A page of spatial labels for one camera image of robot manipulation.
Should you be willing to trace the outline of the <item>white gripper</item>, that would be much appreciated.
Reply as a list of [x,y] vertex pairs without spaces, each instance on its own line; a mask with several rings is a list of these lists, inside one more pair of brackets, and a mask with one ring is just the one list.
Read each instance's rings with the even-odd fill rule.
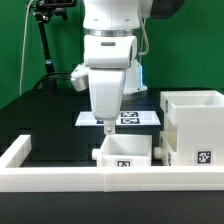
[[104,120],[104,134],[115,134],[125,82],[123,69],[90,69],[88,74],[91,109],[97,120]]

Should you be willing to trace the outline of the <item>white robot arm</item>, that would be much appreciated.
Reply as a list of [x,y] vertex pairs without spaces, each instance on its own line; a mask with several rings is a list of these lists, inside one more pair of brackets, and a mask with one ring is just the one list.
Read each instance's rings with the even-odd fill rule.
[[134,32],[142,20],[168,19],[185,0],[83,0],[84,64],[88,68],[91,108],[104,122],[104,133],[115,133],[126,74],[137,62]]

